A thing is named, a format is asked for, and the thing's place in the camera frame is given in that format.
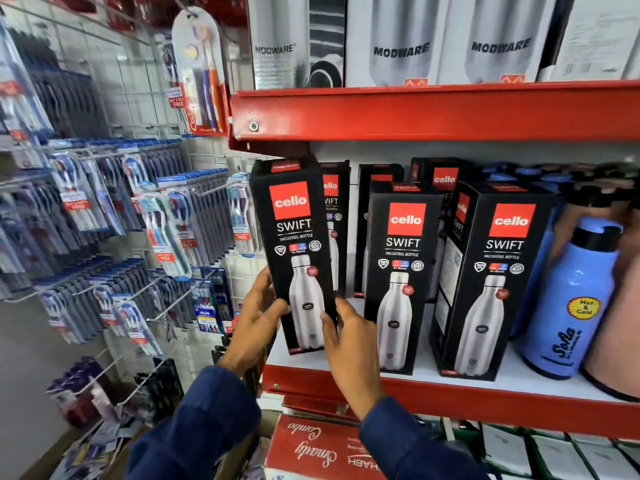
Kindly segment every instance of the yellow sticker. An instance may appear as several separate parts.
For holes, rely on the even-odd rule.
[[[566,311],[578,320],[591,320],[600,311],[600,300],[591,296],[579,296],[569,300]]]

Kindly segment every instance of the blue sleeve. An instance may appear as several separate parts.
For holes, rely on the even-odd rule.
[[[414,416],[392,397],[367,414],[360,440],[389,480],[488,480],[484,466],[468,455],[428,440]]]
[[[220,457],[260,422],[246,386],[222,367],[205,367],[170,420],[132,446],[127,480],[211,480]]]

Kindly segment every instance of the white shelf surface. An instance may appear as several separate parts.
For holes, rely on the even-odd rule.
[[[363,299],[350,298],[349,301],[358,313],[361,314],[363,312]],[[433,305],[427,305],[424,313],[424,319],[422,321],[422,330],[420,332],[420,341],[418,353],[415,359],[415,366],[413,368],[413,375],[405,376],[383,372],[382,377],[423,383],[503,390],[556,397],[570,397],[573,399],[588,399],[609,403],[625,403],[624,401],[620,401],[619,399],[605,394],[592,386],[592,384],[590,384],[587,379],[582,377],[580,374],[566,381],[555,381],[535,373],[524,364],[520,355],[516,352],[513,343],[509,343],[507,352],[502,359],[498,376],[494,382],[443,377],[438,372],[427,338],[432,314]],[[271,353],[269,354],[267,364],[299,369],[329,371],[329,364],[326,360],[324,351],[289,355],[282,329],[278,332],[276,341],[271,349]]]

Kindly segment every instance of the cardboard box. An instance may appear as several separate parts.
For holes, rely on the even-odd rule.
[[[347,283],[347,237],[349,230],[349,190],[351,167],[349,161],[320,163],[323,172],[324,209],[329,226],[329,239],[332,243],[332,275],[337,269],[337,276],[333,275],[333,291],[344,297]]]
[[[397,163],[384,165],[360,165],[360,177],[358,179],[358,220],[356,229],[356,264],[353,277],[353,295],[356,298],[364,298],[362,290],[362,271],[364,266],[364,254],[367,247],[367,229],[369,220],[369,186],[372,181],[402,182],[404,180],[404,168]]]
[[[622,79],[640,30],[640,0],[558,0],[538,80]]]
[[[475,179],[476,166],[462,158],[412,158],[411,178],[425,182],[443,193],[442,208],[438,219],[438,241],[430,266],[427,301],[434,302],[438,293],[438,277],[442,266],[442,255],[447,238],[446,223],[450,222],[453,209],[453,195],[459,179]]]
[[[429,184],[371,184],[364,318],[378,324],[381,370],[413,373],[441,206]]]
[[[430,332],[441,374],[495,380],[555,201],[523,182],[458,182]]]
[[[346,0],[247,0],[256,89],[340,88]]]
[[[449,0],[349,0],[346,85],[435,84]]]
[[[249,185],[290,354],[324,348],[321,313],[336,320],[323,174],[316,158],[256,161]]]
[[[449,0],[438,84],[536,79],[556,0]]]
[[[265,464],[267,478],[353,480],[385,478],[358,439],[358,428],[280,416]]]

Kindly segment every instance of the shelf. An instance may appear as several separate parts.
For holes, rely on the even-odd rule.
[[[238,140],[639,140],[639,81],[242,91]]]
[[[363,300],[350,302],[362,311]],[[432,309],[428,305],[425,318]],[[524,365],[512,345],[495,382],[441,377],[426,339],[428,322],[423,323],[413,375],[382,374],[386,393],[412,413],[640,439],[640,404],[606,395],[581,376],[544,378]],[[262,388],[283,394],[285,405],[309,411],[331,413],[345,404],[324,351],[291,356],[282,331],[263,371]]]

